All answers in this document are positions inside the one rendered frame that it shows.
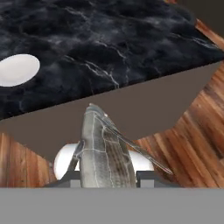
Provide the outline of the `white plate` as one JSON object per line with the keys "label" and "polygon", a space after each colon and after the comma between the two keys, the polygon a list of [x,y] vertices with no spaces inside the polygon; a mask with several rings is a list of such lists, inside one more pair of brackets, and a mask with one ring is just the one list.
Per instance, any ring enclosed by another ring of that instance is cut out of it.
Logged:
{"label": "white plate", "polygon": [[0,86],[15,87],[32,79],[40,69],[39,59],[30,54],[16,54],[0,61]]}

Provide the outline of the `grey fish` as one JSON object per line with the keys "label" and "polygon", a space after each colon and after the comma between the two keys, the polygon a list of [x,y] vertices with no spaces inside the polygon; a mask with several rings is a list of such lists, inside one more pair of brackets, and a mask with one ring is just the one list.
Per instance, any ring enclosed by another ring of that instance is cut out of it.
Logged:
{"label": "grey fish", "polygon": [[124,136],[98,105],[90,103],[84,113],[80,141],[75,147],[69,170],[80,168],[83,188],[136,188],[134,165],[127,145],[163,171],[170,168]]}

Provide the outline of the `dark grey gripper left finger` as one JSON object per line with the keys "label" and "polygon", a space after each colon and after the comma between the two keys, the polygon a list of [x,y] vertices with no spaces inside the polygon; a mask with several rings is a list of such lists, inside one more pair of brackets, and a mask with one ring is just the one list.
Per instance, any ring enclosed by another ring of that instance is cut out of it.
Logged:
{"label": "dark grey gripper left finger", "polygon": [[54,181],[46,187],[76,188],[81,186],[81,175],[78,171],[68,171],[62,179]]}

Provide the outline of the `white round object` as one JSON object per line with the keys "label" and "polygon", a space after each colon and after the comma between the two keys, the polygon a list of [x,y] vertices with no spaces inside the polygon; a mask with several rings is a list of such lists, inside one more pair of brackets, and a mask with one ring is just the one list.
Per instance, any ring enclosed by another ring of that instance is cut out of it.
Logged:
{"label": "white round object", "polygon": [[[66,144],[57,153],[53,163],[53,171],[57,180],[62,179],[63,176],[66,174],[76,146],[76,143]],[[148,159],[146,159],[139,153],[130,150],[129,155],[135,172],[154,170],[152,162],[150,162]]]}

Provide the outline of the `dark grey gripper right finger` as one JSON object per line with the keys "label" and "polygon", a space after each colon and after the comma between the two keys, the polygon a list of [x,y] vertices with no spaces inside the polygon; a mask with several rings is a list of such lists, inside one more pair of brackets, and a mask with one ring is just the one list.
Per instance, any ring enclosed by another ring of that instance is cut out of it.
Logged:
{"label": "dark grey gripper right finger", "polygon": [[159,177],[154,171],[137,171],[136,185],[140,188],[159,188],[159,187],[174,187],[180,188],[179,184]]}

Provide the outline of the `brown counter cabinet front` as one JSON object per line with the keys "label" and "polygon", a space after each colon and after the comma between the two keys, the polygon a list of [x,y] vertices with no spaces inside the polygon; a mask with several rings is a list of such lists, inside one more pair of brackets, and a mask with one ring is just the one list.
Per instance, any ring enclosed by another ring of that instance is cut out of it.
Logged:
{"label": "brown counter cabinet front", "polygon": [[220,67],[219,62],[155,80],[97,94],[0,122],[12,137],[42,158],[53,161],[60,148],[81,138],[88,104],[98,105],[130,140],[168,130],[189,108]]}

